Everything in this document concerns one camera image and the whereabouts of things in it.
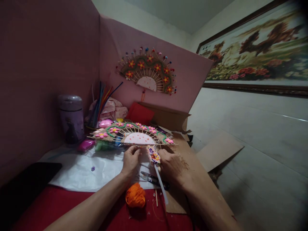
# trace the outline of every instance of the purple thermos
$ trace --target purple thermos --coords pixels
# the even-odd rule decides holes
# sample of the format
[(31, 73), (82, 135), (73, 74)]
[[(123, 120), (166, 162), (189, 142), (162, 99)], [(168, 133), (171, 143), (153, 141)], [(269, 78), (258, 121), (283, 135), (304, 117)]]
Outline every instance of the purple thermos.
[(76, 95), (59, 95), (60, 117), (67, 144), (84, 139), (82, 99)]

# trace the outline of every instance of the plastic tube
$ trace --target plastic tube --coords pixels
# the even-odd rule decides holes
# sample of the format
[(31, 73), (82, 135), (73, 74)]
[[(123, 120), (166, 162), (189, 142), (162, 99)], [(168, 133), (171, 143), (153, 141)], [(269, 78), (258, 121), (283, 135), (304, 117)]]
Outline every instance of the plastic tube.
[(167, 195), (166, 195), (166, 191), (165, 191), (165, 189), (164, 189), (163, 182), (161, 181), (161, 178), (160, 178), (160, 175), (159, 175), (159, 172), (158, 172), (158, 168), (157, 168), (157, 166), (156, 166), (156, 165), (154, 165), (154, 168), (155, 168), (155, 171), (156, 171), (156, 174), (157, 174), (157, 178), (158, 178), (158, 181), (159, 181), (159, 184), (160, 184), (161, 190), (162, 190), (163, 195), (164, 195), (165, 205), (167, 205), (169, 202), (168, 202), (168, 198), (167, 198)]

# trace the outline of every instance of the white wall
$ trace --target white wall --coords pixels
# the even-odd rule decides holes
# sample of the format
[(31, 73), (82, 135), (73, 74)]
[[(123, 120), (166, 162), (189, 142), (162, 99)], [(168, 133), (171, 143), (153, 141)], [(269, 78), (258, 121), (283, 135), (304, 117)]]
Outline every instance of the white wall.
[(124, 0), (92, 0), (100, 14), (188, 49), (191, 35)]
[[(269, 2), (235, 0), (193, 35), (190, 50)], [(196, 151), (217, 131), (245, 145), (218, 179), (244, 230), (298, 230), (307, 217), (308, 99), (202, 88), (190, 114)]]

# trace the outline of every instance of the pink wall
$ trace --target pink wall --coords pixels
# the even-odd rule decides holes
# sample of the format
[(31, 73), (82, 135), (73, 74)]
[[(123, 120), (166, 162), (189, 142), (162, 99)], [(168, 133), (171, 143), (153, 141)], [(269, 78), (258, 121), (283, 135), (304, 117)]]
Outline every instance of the pink wall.
[(91, 0), (2, 0), (0, 15), (2, 185), (61, 144), (57, 95), (77, 94), (88, 108), (99, 13)]
[(170, 96), (146, 90), (144, 102), (189, 112), (212, 66), (212, 61), (118, 21), (101, 16), (100, 78), (103, 81), (108, 80), (114, 88), (124, 81), (113, 97), (127, 107), (134, 101), (140, 101), (143, 88), (116, 74), (115, 67), (126, 52), (130, 54), (133, 49), (139, 51), (141, 46), (143, 49), (154, 47), (156, 51), (162, 52), (163, 56), (168, 56), (168, 61), (172, 61), (170, 67), (175, 69), (177, 80), (175, 83), (176, 94)]

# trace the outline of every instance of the left hand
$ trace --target left hand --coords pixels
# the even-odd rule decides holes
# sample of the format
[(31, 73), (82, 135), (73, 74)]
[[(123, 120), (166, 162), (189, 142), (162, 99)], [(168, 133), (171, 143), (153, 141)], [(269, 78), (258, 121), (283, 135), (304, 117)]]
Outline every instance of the left hand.
[(132, 177), (134, 170), (138, 165), (138, 157), (141, 154), (141, 150), (137, 146), (131, 146), (124, 152), (123, 168), (121, 173), (128, 177)]

